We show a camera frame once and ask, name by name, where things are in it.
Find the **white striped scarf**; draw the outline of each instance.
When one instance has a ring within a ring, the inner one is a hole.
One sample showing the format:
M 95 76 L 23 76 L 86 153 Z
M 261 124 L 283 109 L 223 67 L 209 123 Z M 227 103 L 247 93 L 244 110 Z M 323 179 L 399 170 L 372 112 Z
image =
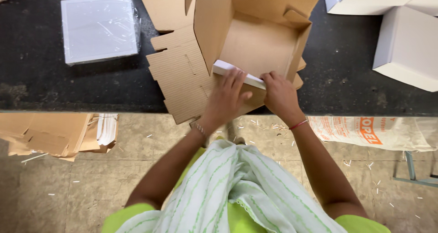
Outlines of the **white striped scarf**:
M 229 232 L 227 202 L 239 203 L 267 232 L 347 233 L 298 180 L 253 145 L 214 141 L 163 211 L 127 220 L 118 233 Z

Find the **bracelet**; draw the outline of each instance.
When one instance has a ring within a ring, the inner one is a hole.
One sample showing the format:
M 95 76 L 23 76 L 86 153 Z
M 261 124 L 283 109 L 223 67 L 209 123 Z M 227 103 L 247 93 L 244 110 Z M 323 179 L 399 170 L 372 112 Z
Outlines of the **bracelet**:
M 295 129 L 296 127 L 300 126 L 301 124 L 303 124 L 303 123 L 305 123 L 305 122 L 308 122 L 308 120 L 306 119 L 306 120 L 304 120 L 303 122 L 301 122 L 301 123 L 295 125 L 294 127 L 289 128 L 289 129 L 290 129 L 290 130 Z
M 194 123 L 194 126 L 196 127 L 197 130 L 199 130 L 201 132 L 201 134 L 207 138 L 208 136 L 205 134 L 204 129 L 198 124 L 198 123 Z

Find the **green shirt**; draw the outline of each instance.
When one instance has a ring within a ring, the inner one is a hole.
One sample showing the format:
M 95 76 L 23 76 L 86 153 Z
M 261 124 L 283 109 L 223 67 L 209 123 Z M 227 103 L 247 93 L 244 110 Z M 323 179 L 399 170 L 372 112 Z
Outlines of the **green shirt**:
M 185 175 L 189 171 L 190 167 L 195 163 L 195 161 L 204 154 L 205 149 L 200 148 L 195 156 L 192 158 L 190 163 L 187 165 L 184 172 L 181 174 L 180 179 L 178 180 L 175 188 L 178 188 L 181 185 Z M 155 210 L 151 205 L 146 203 L 139 203 L 135 205 L 131 205 L 127 208 L 121 209 L 116 213 L 108 216 L 105 219 L 105 222 L 102 227 L 102 233 L 114 233 L 116 232 L 123 223 L 125 223 L 128 219 L 134 217 L 137 214 L 146 211 Z M 254 222 L 248 212 L 238 203 L 230 203 L 227 204 L 227 213 L 228 213 L 228 224 L 231 233 L 259 233 L 266 232 L 266 230 L 261 227 L 259 224 Z M 391 233 L 388 228 L 384 225 L 379 224 L 376 221 L 366 219 L 363 217 L 355 216 L 355 215 L 342 215 L 339 216 L 335 221 L 344 227 L 348 233 Z

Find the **black table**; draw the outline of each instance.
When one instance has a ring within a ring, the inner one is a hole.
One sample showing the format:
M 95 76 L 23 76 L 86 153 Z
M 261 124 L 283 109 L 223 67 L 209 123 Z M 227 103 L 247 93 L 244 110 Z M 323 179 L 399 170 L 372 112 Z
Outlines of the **black table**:
M 0 4 L 0 110 L 167 113 L 145 56 L 158 34 L 141 0 L 139 55 L 64 63 L 60 0 Z M 300 106 L 309 115 L 438 116 L 438 93 L 371 70 L 382 16 L 326 13 L 320 0 L 299 72 Z M 270 114 L 261 107 L 255 114 Z

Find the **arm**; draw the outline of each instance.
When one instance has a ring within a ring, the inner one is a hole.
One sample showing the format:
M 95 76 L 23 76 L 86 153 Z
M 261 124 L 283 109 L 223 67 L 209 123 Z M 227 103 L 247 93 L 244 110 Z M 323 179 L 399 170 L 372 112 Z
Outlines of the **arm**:
M 198 120 L 205 133 L 192 129 L 162 156 L 132 191 L 125 207 L 148 203 L 157 210 L 161 209 L 164 200 L 207 137 L 222 124 L 233 119 L 244 100 L 252 96 L 251 92 L 239 95 L 245 77 L 246 73 L 237 69 L 229 70 L 223 76 L 209 97 L 204 114 Z
M 266 106 L 289 128 L 306 120 L 298 105 L 297 91 L 292 83 L 276 72 L 262 76 L 266 83 Z M 304 123 L 292 130 L 310 185 L 324 211 L 336 219 L 341 215 L 368 218 L 347 178 L 331 158 L 321 141 Z

